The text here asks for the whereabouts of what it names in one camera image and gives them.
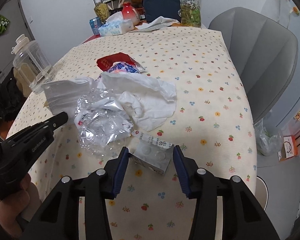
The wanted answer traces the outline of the person's left hand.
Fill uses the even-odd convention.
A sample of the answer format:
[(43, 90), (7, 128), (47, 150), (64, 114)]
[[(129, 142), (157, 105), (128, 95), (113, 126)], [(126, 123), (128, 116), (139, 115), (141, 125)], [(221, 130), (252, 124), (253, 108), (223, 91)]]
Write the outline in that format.
[(31, 176), (27, 173), (20, 182), (20, 191), (0, 200), (0, 225), (13, 239), (18, 239), (22, 234), (16, 217), (29, 205), (27, 189), (30, 183)]

